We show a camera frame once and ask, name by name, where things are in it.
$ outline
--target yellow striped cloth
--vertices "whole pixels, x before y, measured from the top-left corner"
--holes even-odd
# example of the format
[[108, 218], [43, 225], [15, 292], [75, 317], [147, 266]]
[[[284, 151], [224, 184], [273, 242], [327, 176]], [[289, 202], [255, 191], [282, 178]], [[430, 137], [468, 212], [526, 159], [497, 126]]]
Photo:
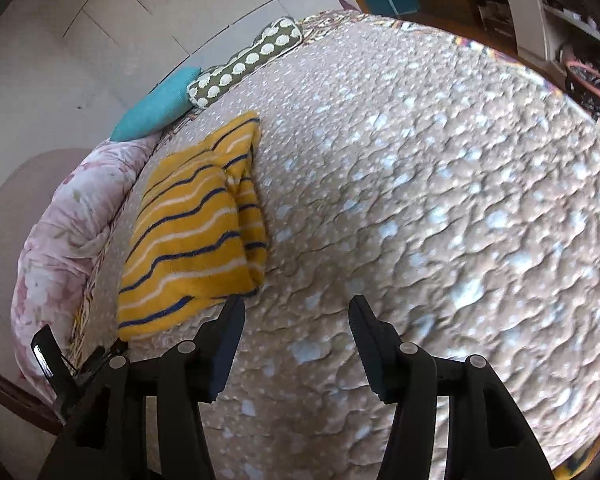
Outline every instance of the yellow striped cloth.
[[118, 297], [122, 340], [166, 330], [230, 294], [255, 294], [267, 235], [250, 177], [260, 120], [247, 112], [150, 177]]

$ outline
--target silver screw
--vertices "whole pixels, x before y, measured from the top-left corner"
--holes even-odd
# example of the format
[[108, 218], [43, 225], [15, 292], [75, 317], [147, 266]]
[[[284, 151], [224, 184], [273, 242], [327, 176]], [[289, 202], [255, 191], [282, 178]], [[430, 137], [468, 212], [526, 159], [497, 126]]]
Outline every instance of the silver screw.
[[487, 361], [481, 355], [472, 355], [469, 357], [469, 362], [476, 368], [484, 368], [487, 365]]
[[116, 355], [109, 359], [109, 366], [114, 370], [122, 368], [126, 364], [126, 358], [123, 355]]
[[181, 354], [190, 354], [196, 349], [196, 344], [193, 341], [183, 341], [178, 345], [178, 352]]
[[400, 352], [407, 355], [414, 355], [418, 351], [418, 347], [411, 342], [402, 343]]

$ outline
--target pink rim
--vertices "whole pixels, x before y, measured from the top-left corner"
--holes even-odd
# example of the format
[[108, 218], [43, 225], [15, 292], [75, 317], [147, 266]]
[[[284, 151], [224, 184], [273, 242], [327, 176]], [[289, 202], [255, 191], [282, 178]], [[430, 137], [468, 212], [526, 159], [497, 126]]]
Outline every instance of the pink rim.
[[589, 90], [590, 92], [592, 92], [593, 94], [597, 95], [598, 97], [600, 97], [600, 90], [595, 88], [595, 86], [590, 85], [589, 83], [587, 83], [586, 81], [583, 81], [581, 78], [578, 77], [577, 74], [574, 74], [570, 69], [573, 66], [577, 66], [579, 68], [583, 68], [584, 70], [586, 70], [587, 72], [593, 74], [596, 77], [600, 78], [600, 72], [598, 72], [597, 70], [593, 69], [592, 67], [590, 67], [589, 65], [585, 65], [584, 63], [580, 62], [580, 61], [576, 61], [576, 60], [568, 60], [565, 63], [567, 70], [569, 70], [569, 72], [574, 76], [578, 78], [578, 81], [580, 82], [581, 85], [583, 85], [587, 90]]

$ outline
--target black clip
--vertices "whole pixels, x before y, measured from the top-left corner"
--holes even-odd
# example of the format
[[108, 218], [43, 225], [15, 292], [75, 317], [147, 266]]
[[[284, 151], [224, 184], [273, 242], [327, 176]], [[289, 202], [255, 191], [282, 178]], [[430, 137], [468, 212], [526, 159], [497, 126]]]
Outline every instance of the black clip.
[[451, 361], [403, 343], [364, 296], [349, 302], [349, 325], [369, 386], [398, 404], [378, 480], [429, 478], [437, 396], [450, 396], [445, 480], [553, 480], [524, 415], [484, 357]]
[[[78, 400], [38, 479], [214, 480], [198, 402], [213, 402], [224, 389], [244, 319], [244, 302], [230, 296], [216, 320], [161, 357], [110, 358]], [[147, 397], [157, 398], [161, 475], [146, 466]]]

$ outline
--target bed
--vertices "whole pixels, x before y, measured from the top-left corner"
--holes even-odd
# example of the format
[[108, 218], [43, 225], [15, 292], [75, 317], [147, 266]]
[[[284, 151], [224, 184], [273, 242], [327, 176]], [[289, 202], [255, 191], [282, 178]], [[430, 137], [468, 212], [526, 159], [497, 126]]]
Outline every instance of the bed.
[[[347, 327], [353, 294], [430, 354], [484, 355], [556, 477], [570, 478], [600, 448], [592, 119], [515, 60], [434, 28], [346, 11], [301, 25], [301, 46], [165, 132], [95, 260], [69, 358], [80, 364], [116, 338], [120, 274], [153, 169], [256, 110], [269, 260], [227, 387], [201, 406], [219, 478], [376, 477], [394, 407], [366, 385]], [[161, 355], [217, 313], [132, 341], [128, 354]], [[445, 399], [436, 424], [437, 480]], [[158, 469], [155, 428], [148, 446]]]

